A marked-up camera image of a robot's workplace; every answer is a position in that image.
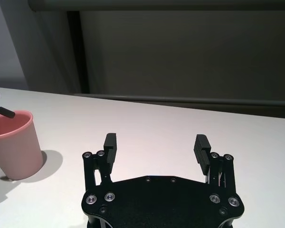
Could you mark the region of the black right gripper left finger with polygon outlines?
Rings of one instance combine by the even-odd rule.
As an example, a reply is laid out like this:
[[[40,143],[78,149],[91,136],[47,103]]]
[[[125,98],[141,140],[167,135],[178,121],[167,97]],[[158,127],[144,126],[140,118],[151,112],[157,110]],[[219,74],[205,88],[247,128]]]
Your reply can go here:
[[[84,163],[85,193],[84,202],[95,204],[99,197],[96,194],[95,171],[101,176],[100,186],[108,189],[112,184],[111,173],[117,152],[117,139],[115,133],[108,133],[104,141],[104,148],[93,154],[85,152],[82,154]]]

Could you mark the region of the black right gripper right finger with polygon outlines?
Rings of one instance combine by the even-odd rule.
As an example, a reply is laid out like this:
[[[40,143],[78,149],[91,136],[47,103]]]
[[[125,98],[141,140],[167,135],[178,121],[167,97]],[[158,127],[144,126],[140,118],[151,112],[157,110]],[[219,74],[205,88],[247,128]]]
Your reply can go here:
[[[221,202],[219,194],[227,197],[228,202],[239,202],[236,194],[234,173],[234,157],[230,154],[220,156],[211,150],[207,137],[198,134],[194,143],[194,154],[206,177],[205,183],[195,183],[196,193],[205,195],[209,193],[214,202]]]

